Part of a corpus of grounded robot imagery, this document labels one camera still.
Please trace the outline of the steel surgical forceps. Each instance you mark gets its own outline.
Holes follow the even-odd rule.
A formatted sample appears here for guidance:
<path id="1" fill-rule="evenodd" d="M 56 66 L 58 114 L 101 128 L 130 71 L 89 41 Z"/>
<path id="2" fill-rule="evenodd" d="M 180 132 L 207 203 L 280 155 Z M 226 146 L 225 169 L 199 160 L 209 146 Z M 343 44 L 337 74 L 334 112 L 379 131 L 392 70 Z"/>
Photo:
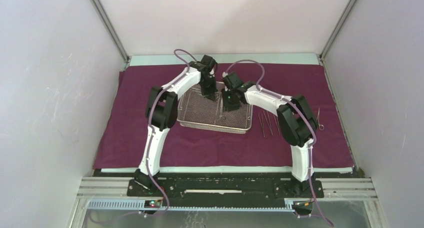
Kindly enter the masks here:
<path id="1" fill-rule="evenodd" d="M 323 131 L 325 129 L 325 126 L 324 126 L 324 124 L 321 123 L 321 111 L 320 110 L 321 110 L 321 108 L 319 107 L 318 111 L 317 111 L 317 115 L 316 115 L 316 120 L 317 120 L 318 128 L 321 131 Z"/>

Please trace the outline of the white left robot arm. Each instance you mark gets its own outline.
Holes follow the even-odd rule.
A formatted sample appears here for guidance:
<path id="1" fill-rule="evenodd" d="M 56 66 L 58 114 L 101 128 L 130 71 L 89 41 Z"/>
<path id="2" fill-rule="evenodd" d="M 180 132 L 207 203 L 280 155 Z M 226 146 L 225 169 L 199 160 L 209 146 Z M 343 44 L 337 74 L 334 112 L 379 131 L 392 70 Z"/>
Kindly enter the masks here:
<path id="1" fill-rule="evenodd" d="M 204 55 L 200 61 L 187 63 L 183 72 L 167 84 L 152 87 L 146 108 L 146 145 L 141 163 L 134 173 L 138 189 L 145 196 L 153 196 L 158 190 L 153 176 L 160 170 L 166 136 L 177 121 L 179 99 L 191 87 L 199 85 L 201 95 L 215 101 L 218 90 L 214 72 L 217 66 L 214 58 Z"/>

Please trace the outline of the magenta surgical wrap cloth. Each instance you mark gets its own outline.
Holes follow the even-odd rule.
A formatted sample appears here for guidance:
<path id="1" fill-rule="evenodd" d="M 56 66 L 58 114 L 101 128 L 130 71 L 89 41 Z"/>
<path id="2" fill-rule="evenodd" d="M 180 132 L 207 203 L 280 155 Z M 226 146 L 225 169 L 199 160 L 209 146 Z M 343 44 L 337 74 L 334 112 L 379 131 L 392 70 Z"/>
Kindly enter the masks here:
<path id="1" fill-rule="evenodd" d="M 100 141 L 94 167 L 135 168 L 143 157 L 147 141 L 146 107 L 153 86 L 161 86 L 180 74 L 178 65 L 131 66 L 120 74 L 120 84 L 110 119 Z M 323 131 L 317 130 L 313 166 L 323 169 L 353 166 L 350 150 L 329 90 L 325 70 L 320 65 L 241 63 L 231 71 L 243 81 L 259 80 L 261 86 L 279 94 L 303 95 L 314 114 L 320 107 Z M 273 135 L 254 116 L 245 134 L 193 129 L 175 124 L 160 158 L 161 167 L 284 167 L 292 164 L 290 145 L 271 122 Z"/>

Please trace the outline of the metal mesh instrument tray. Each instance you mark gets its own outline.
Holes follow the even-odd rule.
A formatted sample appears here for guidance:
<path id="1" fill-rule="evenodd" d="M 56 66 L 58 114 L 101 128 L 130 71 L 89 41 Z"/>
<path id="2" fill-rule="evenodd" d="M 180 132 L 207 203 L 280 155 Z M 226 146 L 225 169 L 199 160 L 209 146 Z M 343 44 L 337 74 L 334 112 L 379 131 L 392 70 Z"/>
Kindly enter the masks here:
<path id="1" fill-rule="evenodd" d="M 226 111 L 222 100 L 223 82 L 217 82 L 215 100 L 203 97 L 199 85 L 192 86 L 178 101 L 177 121 L 181 126 L 226 133 L 245 134 L 252 127 L 253 107 Z"/>

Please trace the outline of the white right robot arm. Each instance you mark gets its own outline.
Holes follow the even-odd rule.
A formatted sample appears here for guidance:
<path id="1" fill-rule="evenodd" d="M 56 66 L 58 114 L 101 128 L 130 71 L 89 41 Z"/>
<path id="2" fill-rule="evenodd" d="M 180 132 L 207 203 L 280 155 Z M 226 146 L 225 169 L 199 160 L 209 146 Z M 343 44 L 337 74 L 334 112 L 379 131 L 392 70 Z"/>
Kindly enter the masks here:
<path id="1" fill-rule="evenodd" d="M 313 175 L 312 148 L 316 143 L 317 119 L 306 98 L 302 95 L 285 96 L 257 85 L 243 82 L 235 72 L 224 73 L 221 90 L 223 107 L 235 111 L 243 104 L 259 107 L 277 116 L 280 133 L 290 144 L 292 156 L 291 192 L 304 197 L 311 190 L 309 179 Z"/>

